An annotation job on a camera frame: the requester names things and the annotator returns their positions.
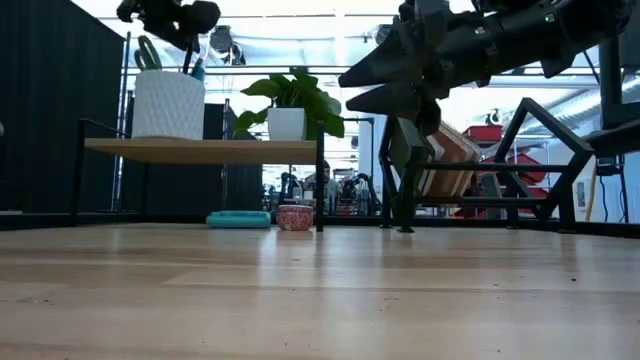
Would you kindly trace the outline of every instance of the potted plant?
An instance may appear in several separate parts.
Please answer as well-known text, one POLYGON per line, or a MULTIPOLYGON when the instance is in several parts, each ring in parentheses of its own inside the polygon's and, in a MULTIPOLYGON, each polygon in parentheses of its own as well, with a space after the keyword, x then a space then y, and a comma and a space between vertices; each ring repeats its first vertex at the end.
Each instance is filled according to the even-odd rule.
POLYGON ((243 112, 234 136, 268 121, 271 140, 315 140, 318 121, 324 121, 327 134, 344 137, 340 102, 321 91, 318 78, 308 75, 304 69, 292 69, 292 74, 293 80, 275 74, 242 90, 245 95, 268 97, 272 106, 258 113, 243 112))

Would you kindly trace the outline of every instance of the small pot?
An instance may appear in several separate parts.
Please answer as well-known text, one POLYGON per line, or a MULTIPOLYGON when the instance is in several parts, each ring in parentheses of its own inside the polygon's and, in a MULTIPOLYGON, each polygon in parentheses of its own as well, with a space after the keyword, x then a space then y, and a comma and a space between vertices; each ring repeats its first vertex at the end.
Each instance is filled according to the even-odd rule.
POLYGON ((287 231, 308 231, 313 226, 313 208, 302 205, 280 205, 278 226, 287 231))
POLYGON ((307 119, 303 108, 269 108, 269 140, 302 141, 307 138, 307 119))

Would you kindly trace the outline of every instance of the ceiling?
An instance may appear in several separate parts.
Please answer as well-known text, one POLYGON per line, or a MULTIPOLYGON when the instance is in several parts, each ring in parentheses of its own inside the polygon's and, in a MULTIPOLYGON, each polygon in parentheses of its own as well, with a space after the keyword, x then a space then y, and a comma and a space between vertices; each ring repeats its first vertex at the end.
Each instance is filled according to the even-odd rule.
MULTIPOLYGON (((131 31, 129 67, 135 74, 133 52, 138 49, 136 37, 144 34, 142 24, 134 21, 126 24, 115 17, 120 0, 73 0, 108 27, 126 36, 131 31)), ((396 14, 400 0, 219 0, 222 10, 219 25, 229 25, 231 34, 244 52, 247 65, 253 67, 252 75, 238 76, 241 69, 224 66, 216 54, 207 55, 208 100, 222 102, 231 99, 236 112, 257 110, 264 106, 261 99, 249 99, 239 93, 253 81, 264 78, 274 68, 269 66, 303 65, 328 67, 329 74, 319 75, 320 83, 329 93, 343 103, 364 91, 363 89, 340 89, 337 74, 358 62, 374 47, 374 31, 380 24, 389 24, 396 14)), ((454 12, 471 10, 470 0, 450 0, 454 12)), ((184 52, 152 37, 165 67, 180 67, 184 52)), ((208 36, 201 38, 207 47, 208 36)), ((591 49, 589 55, 598 64, 598 51, 591 49)), ((574 92, 576 88, 595 88, 597 84, 584 56, 579 55, 571 69, 573 75, 558 76, 547 80, 543 76, 532 76, 540 72, 539 64, 528 66, 527 76, 496 76, 488 88, 461 87, 453 89, 451 96, 440 101, 443 117, 456 128, 483 121, 483 116, 499 108, 503 113, 513 110, 522 97, 531 97, 542 105, 555 102, 574 92)), ((128 79, 128 89, 135 87, 135 77, 128 79)), ((357 113, 344 112, 343 116, 358 117, 357 113)))

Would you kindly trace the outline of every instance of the black wall panel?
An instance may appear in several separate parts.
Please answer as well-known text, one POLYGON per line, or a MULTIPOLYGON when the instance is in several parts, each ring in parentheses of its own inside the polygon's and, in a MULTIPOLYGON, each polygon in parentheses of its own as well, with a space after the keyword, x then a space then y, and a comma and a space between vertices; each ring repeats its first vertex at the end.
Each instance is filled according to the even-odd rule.
MULTIPOLYGON (((69 0, 2 5, 0 176, 23 211, 68 212, 78 119, 116 127, 123 39, 69 0)), ((86 164, 80 210, 108 208, 113 157, 89 152, 86 164)))

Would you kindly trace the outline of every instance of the black curtain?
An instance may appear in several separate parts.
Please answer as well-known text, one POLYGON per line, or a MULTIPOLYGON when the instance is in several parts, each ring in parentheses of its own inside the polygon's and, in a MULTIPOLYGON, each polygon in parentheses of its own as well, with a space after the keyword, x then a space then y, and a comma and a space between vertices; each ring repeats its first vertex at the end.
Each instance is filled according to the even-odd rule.
MULTIPOLYGON (((228 138, 235 130, 236 115, 222 104, 205 104, 205 140, 228 138)), ((131 129, 133 104, 128 106, 131 129)), ((250 135, 245 140, 255 140, 250 135)), ((140 209, 143 165, 125 161, 122 208, 140 209)), ((147 214, 206 216, 220 210, 262 210, 261 165, 149 165, 147 214)))
MULTIPOLYGON (((229 133, 233 134, 238 117, 229 108, 225 112, 225 122, 229 133)), ((237 137, 236 140, 256 140, 252 135, 237 137)), ((226 166, 225 210, 262 210, 262 165, 226 166)))
MULTIPOLYGON (((5 0, 0 24, 0 210, 69 212, 78 119, 116 127, 123 39, 69 0, 5 0)), ((113 165, 87 155, 81 211, 110 207, 113 165)))
MULTIPOLYGON (((224 105, 205 104, 204 139, 222 139, 224 105)), ((131 129, 133 111, 127 111, 131 129)), ((139 210, 142 167, 125 161, 122 178, 122 208, 139 210)), ((147 213, 149 215, 202 215, 222 209, 222 166, 149 165, 147 213)))

